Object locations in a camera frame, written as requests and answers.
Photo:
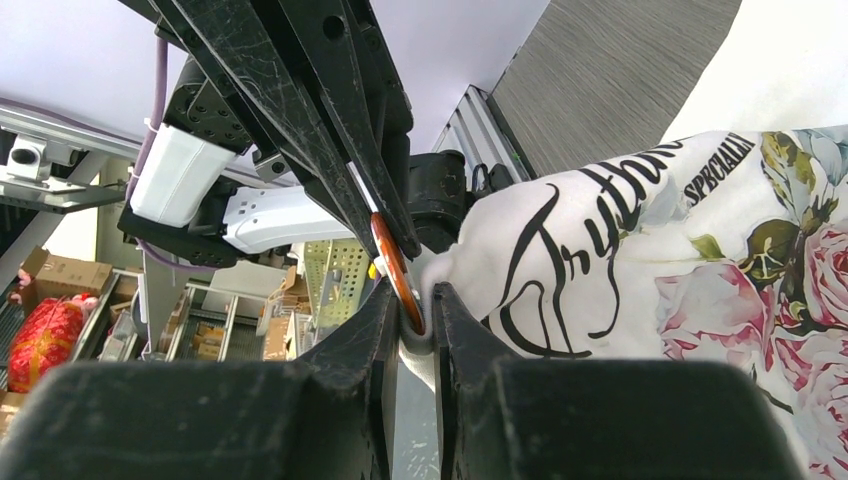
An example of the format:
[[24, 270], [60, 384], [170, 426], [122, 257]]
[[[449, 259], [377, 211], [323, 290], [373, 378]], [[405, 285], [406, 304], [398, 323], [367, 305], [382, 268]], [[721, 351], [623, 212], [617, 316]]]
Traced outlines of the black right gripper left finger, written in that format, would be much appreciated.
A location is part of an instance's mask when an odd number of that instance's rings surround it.
[[387, 479], [399, 302], [387, 281], [292, 361], [74, 362], [27, 397], [5, 479]]

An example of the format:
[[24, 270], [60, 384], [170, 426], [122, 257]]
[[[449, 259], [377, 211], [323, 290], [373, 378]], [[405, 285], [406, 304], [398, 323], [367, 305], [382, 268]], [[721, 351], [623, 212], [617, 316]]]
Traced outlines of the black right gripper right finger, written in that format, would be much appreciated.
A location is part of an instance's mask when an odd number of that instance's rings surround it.
[[445, 479], [799, 479], [736, 368], [518, 356], [447, 283], [432, 300]]

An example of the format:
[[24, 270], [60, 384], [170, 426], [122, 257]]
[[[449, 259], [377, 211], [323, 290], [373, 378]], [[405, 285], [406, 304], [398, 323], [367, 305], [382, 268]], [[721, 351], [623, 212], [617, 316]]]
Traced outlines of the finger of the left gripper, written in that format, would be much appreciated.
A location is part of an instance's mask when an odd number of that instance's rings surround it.
[[345, 173], [378, 212], [397, 248], [421, 245], [407, 207], [411, 108], [367, 1], [284, 1], [283, 15], [306, 58], [310, 98], [329, 128]]
[[256, 141], [288, 153], [307, 195], [377, 253], [369, 211], [305, 86], [250, 1], [157, 1], [163, 19]]

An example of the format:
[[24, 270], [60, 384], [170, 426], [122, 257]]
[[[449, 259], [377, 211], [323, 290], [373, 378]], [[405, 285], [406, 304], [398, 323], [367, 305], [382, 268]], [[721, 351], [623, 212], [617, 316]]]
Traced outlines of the round orange blue brooch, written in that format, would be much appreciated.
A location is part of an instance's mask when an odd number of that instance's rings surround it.
[[395, 294], [409, 317], [412, 331], [418, 335], [423, 335], [426, 332], [425, 323], [407, 279], [405, 258], [392, 237], [385, 220], [379, 213], [371, 214], [370, 226], [379, 253], [375, 261], [376, 263], [380, 261], [383, 265], [381, 274], [389, 279]]

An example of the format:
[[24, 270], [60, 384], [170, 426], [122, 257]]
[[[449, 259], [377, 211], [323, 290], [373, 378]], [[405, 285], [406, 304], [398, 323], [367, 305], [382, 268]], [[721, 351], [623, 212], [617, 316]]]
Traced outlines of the white floral t-shirt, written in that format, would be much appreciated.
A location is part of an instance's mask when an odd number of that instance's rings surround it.
[[718, 361], [847, 475], [847, 5], [744, 1], [653, 148], [475, 203], [418, 275], [530, 358]]

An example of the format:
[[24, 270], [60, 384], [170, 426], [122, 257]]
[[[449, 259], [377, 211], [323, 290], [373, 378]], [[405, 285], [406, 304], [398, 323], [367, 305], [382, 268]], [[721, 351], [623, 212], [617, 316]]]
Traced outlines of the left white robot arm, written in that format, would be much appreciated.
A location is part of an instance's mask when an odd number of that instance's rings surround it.
[[[353, 236], [360, 257], [418, 255], [413, 117], [367, 1], [135, 1], [186, 70], [157, 98], [124, 190], [1, 178], [5, 204], [70, 213], [123, 201], [128, 235], [193, 266]], [[387, 479], [399, 332], [411, 304], [380, 280], [292, 361], [112, 361], [40, 374], [1, 442], [5, 479]]]

